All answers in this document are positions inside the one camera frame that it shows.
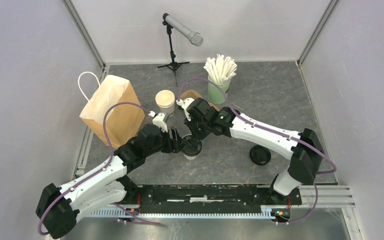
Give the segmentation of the black plastic cup lid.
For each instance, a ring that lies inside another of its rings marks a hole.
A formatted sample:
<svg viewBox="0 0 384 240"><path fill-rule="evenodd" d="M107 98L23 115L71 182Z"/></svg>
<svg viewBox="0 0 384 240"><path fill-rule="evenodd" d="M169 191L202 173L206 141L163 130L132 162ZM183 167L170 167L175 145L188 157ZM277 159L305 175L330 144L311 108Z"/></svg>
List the black plastic cup lid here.
<svg viewBox="0 0 384 240"><path fill-rule="evenodd" d="M182 153L187 157L195 157L202 151L202 142L192 134L188 134L182 137L186 145L182 149Z"/></svg>

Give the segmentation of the white paper cup printed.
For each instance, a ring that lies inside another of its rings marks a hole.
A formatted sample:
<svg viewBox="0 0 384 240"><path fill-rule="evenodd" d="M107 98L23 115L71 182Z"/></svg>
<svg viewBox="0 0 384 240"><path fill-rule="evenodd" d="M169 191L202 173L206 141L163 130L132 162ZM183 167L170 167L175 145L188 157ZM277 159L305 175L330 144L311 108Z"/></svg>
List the white paper cup printed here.
<svg viewBox="0 0 384 240"><path fill-rule="evenodd" d="M155 102L161 112L172 116L175 112L175 95L170 90L161 90L155 95Z"/></svg>

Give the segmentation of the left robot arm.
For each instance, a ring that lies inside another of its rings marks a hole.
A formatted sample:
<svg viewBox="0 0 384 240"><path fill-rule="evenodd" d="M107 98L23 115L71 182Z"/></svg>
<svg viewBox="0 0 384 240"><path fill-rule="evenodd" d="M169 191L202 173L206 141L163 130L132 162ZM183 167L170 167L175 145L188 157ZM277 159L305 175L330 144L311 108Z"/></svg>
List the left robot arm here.
<svg viewBox="0 0 384 240"><path fill-rule="evenodd" d="M174 127L164 131L155 124L145 125L91 171L60 186L50 183L43 188L35 210L38 233L59 239L86 215L102 207L133 203L138 187L128 173L153 154L177 154L190 144Z"/></svg>

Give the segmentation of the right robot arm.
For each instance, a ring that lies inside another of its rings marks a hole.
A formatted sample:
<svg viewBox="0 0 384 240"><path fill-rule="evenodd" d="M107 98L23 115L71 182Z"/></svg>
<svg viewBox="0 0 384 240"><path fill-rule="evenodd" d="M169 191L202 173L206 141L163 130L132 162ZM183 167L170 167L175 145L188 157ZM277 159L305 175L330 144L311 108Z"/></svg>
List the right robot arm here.
<svg viewBox="0 0 384 240"><path fill-rule="evenodd" d="M269 199L282 204L301 185L312 185L322 162L323 147L317 134L308 128L302 132L286 130L259 122L235 109L216 110L202 98L185 98L176 104L185 114L185 125L198 140L209 134L252 142L272 150L290 161L269 189Z"/></svg>

